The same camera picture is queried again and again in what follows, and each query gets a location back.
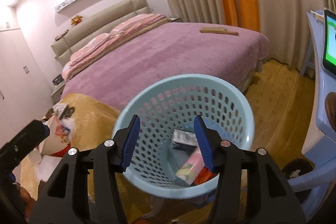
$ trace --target metal screw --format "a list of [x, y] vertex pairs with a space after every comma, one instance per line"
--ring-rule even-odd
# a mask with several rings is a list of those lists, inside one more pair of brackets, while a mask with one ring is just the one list
[[223, 147], [229, 147], [231, 145], [231, 143], [227, 140], [221, 141], [220, 145]]
[[68, 154], [70, 155], [70, 156], [73, 156], [74, 154], [76, 154], [77, 153], [77, 149], [76, 148], [71, 148], [71, 149], [69, 149], [69, 151], [68, 151]]
[[266, 150], [265, 149], [263, 149], [263, 148], [259, 148], [258, 149], [258, 153], [260, 154], [260, 155], [266, 155]]
[[105, 141], [104, 145], [105, 145], [106, 147], [111, 147], [111, 146], [114, 145], [114, 141], [112, 141], [112, 140], [107, 140], [107, 141]]

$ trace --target bedside table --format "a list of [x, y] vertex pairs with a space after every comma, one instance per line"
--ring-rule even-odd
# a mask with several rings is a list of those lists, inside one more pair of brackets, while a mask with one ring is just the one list
[[183, 22], [182, 18], [180, 18], [180, 17], [172, 17], [172, 18], [170, 18], [170, 20], [172, 22]]
[[61, 100], [61, 95], [65, 87], [65, 81], [55, 86], [54, 91], [51, 94], [54, 104], [58, 103]]

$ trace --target green screen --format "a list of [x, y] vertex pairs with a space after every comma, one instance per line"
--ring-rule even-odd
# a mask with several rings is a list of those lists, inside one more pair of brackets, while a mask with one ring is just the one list
[[336, 20], [327, 16], [327, 52], [325, 58], [336, 66]]

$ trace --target yellow blanket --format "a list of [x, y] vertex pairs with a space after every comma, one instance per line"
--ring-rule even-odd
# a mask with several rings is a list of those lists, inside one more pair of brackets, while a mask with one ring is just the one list
[[[76, 147], [80, 151], [93, 149], [111, 138], [119, 111], [82, 94], [70, 94], [61, 102], [76, 108], [72, 116], [76, 125], [72, 134], [72, 147]], [[93, 172], [90, 171], [90, 173], [88, 176], [88, 191], [94, 198]], [[116, 178], [128, 223], [133, 222], [145, 213], [149, 213], [151, 211], [149, 195], [130, 184], [122, 174], [116, 174]], [[37, 199], [38, 184], [34, 164], [26, 157], [21, 167], [21, 185], [28, 190], [34, 199]]]

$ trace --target light blue plastic basket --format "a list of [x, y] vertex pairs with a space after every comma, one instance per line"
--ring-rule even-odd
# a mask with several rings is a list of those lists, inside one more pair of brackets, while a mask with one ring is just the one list
[[126, 128], [134, 114], [140, 117], [141, 128], [124, 175], [139, 189], [162, 198], [194, 198], [211, 192], [218, 182], [216, 176], [192, 187], [174, 183], [168, 153], [175, 128], [193, 132], [195, 116], [202, 115], [208, 128], [239, 148], [249, 150], [254, 138], [253, 113], [244, 95], [209, 75], [178, 75], [146, 88], [121, 112], [112, 136]]

